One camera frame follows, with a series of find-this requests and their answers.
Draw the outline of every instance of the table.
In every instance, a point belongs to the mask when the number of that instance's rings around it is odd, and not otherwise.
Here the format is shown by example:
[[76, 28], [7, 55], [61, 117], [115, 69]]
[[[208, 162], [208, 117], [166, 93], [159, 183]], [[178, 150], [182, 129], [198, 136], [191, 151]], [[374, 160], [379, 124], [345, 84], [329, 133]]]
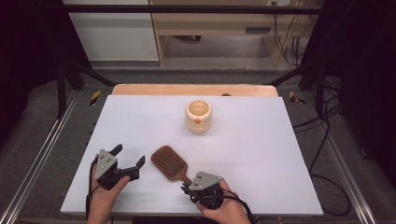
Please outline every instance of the table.
[[[223, 93], [232, 96], [220, 96]], [[196, 99], [208, 101], [214, 111], [211, 129], [199, 135], [184, 125], [184, 106]], [[166, 179], [150, 161], [162, 145], [170, 145], [186, 160], [191, 179], [199, 171], [224, 177], [254, 216], [323, 214], [283, 100], [274, 87], [116, 86], [61, 212], [85, 214], [90, 163], [101, 148], [111, 150], [120, 143], [119, 168], [134, 166], [142, 155], [146, 155], [146, 164], [140, 179], [130, 182], [117, 199], [115, 216], [201, 215], [180, 189], [182, 182]]]

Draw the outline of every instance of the brown hairbrush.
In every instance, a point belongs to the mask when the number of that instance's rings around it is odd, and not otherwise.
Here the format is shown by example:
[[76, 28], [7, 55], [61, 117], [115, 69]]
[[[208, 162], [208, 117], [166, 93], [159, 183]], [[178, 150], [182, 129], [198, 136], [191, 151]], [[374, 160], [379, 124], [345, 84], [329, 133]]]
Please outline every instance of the brown hairbrush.
[[151, 161], [170, 180], [181, 179], [191, 183], [186, 176], [187, 163], [169, 146], [157, 149], [151, 156]]

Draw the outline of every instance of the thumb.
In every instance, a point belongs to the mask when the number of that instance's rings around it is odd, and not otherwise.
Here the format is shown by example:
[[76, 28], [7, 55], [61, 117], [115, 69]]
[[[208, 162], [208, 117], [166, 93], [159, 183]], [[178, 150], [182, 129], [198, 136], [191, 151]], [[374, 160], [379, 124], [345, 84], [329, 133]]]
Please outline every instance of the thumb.
[[116, 195], [119, 195], [120, 192], [125, 188], [125, 186], [128, 184], [129, 180], [131, 179], [131, 177], [129, 176], [125, 176], [123, 177], [121, 180], [119, 180], [119, 182], [111, 189], [111, 191], [113, 193], [115, 193]]

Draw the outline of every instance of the person's left hand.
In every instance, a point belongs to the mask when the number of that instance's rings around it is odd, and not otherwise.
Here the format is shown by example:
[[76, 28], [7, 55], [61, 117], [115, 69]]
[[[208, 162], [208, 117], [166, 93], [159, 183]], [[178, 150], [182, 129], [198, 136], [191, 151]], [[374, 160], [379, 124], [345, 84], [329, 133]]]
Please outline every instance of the person's left hand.
[[112, 189], [107, 190], [100, 186], [97, 180], [94, 178], [96, 172], [96, 164], [92, 169], [92, 189], [94, 190], [91, 199], [90, 213], [88, 216], [87, 224], [91, 223], [106, 223], [110, 216], [111, 210], [113, 209], [114, 202], [119, 196], [120, 192], [128, 184], [131, 177], [123, 177]]

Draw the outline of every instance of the person's right hand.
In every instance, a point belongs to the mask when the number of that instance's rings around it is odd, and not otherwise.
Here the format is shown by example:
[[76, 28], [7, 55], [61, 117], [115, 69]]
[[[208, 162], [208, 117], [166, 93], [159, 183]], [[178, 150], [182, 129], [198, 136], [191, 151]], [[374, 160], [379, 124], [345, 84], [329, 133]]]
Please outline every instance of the person's right hand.
[[[230, 193], [232, 191], [225, 180], [221, 180], [219, 185], [222, 189], [225, 189], [223, 191], [223, 195], [235, 197]], [[250, 224], [242, 204], [235, 200], [224, 199], [223, 204], [217, 210], [208, 209], [199, 203], [196, 203], [196, 206], [202, 212], [204, 217], [213, 219], [219, 224]]]

